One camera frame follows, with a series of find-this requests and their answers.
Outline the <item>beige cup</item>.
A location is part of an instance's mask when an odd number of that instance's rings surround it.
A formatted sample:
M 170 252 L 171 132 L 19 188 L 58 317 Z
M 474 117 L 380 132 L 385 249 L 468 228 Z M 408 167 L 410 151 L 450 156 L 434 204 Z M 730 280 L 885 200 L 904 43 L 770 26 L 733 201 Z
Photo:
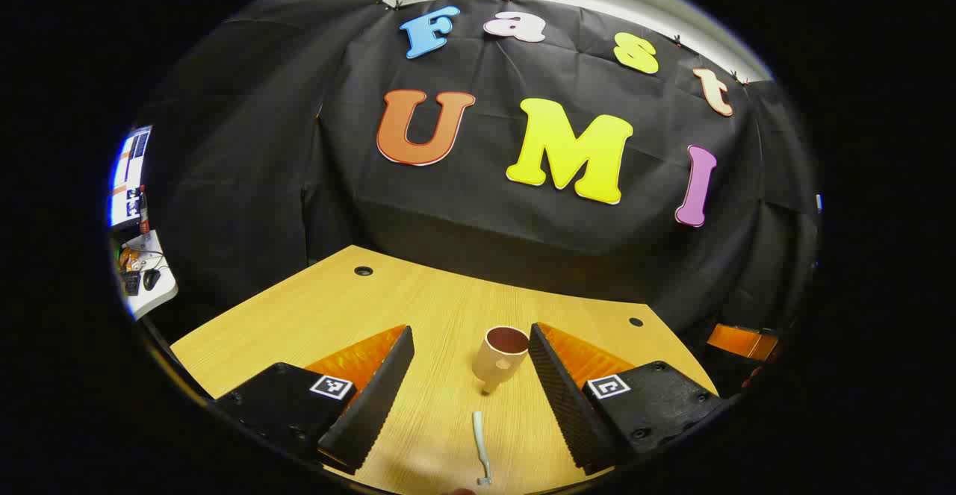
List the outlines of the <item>beige cup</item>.
M 487 329 L 472 362 L 472 372 L 482 382 L 481 393 L 491 394 L 515 376 L 527 357 L 529 335 L 515 327 Z

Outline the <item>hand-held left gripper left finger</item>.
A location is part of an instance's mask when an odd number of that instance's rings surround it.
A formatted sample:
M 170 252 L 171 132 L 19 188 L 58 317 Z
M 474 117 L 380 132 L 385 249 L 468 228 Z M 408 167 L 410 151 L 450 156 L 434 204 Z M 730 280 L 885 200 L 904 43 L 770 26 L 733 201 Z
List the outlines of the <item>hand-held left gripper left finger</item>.
M 412 329 L 399 325 L 307 368 L 273 363 L 215 404 L 280 450 L 353 474 L 378 440 L 414 355 Z

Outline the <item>pale green toothbrush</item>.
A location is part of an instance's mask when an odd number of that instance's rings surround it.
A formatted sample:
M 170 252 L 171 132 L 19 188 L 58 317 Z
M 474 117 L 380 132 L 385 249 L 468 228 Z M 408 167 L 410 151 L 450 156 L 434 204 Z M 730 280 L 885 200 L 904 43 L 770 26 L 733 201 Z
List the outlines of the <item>pale green toothbrush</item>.
M 472 425 L 474 425 L 474 440 L 478 459 L 482 464 L 482 477 L 478 478 L 476 482 L 481 486 L 490 485 L 492 483 L 491 458 L 489 458 L 487 444 L 485 444 L 482 412 L 476 411 L 472 413 Z

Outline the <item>black backdrop cloth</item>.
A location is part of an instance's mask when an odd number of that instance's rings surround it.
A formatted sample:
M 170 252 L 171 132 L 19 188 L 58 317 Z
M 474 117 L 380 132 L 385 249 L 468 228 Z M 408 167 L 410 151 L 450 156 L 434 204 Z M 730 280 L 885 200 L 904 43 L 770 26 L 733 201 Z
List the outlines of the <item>black backdrop cloth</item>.
M 786 329 L 819 242 L 778 84 L 561 3 L 256 0 L 137 124 L 181 294 L 219 311 L 355 244 L 680 334 Z

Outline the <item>wooden desktop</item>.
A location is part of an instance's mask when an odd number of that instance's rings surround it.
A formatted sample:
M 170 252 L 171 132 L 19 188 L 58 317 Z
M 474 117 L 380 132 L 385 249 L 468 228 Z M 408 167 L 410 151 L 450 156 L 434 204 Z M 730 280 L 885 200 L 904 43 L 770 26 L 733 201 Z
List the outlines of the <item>wooden desktop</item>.
M 359 276 L 358 266 L 373 268 Z M 635 317 L 642 327 L 629 323 Z M 212 397 L 281 361 L 301 368 L 386 329 L 408 325 L 415 355 L 378 440 L 351 480 L 402 495 L 473 488 L 524 495 L 577 484 L 574 465 L 530 359 L 484 396 L 472 373 L 487 329 L 543 322 L 631 364 L 670 363 L 715 385 L 676 334 L 643 304 L 525 290 L 350 246 L 236 305 L 172 345 Z M 482 412 L 492 483 L 472 413 Z

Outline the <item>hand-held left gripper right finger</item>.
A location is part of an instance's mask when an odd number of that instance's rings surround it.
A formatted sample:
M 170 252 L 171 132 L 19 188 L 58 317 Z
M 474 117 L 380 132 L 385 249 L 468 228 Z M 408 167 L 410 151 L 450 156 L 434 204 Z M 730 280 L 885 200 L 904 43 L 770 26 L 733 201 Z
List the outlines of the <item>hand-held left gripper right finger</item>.
M 529 352 L 574 464 L 587 474 L 651 460 L 730 407 L 663 360 L 633 366 L 544 323 L 530 328 Z

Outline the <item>white background desk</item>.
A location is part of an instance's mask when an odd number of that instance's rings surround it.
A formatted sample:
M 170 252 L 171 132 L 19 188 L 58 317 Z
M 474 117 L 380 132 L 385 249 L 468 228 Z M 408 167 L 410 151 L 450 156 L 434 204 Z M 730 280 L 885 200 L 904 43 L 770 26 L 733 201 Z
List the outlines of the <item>white background desk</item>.
M 139 271 L 143 276 L 143 271 L 150 268 L 158 268 L 161 271 L 160 280 L 154 290 L 144 290 L 140 280 L 139 295 L 126 296 L 122 285 L 122 272 Z M 134 237 L 123 244 L 117 257 L 117 271 L 119 271 L 120 293 L 134 321 L 140 320 L 144 315 L 172 300 L 178 294 L 179 286 L 176 277 L 172 273 L 155 230 Z

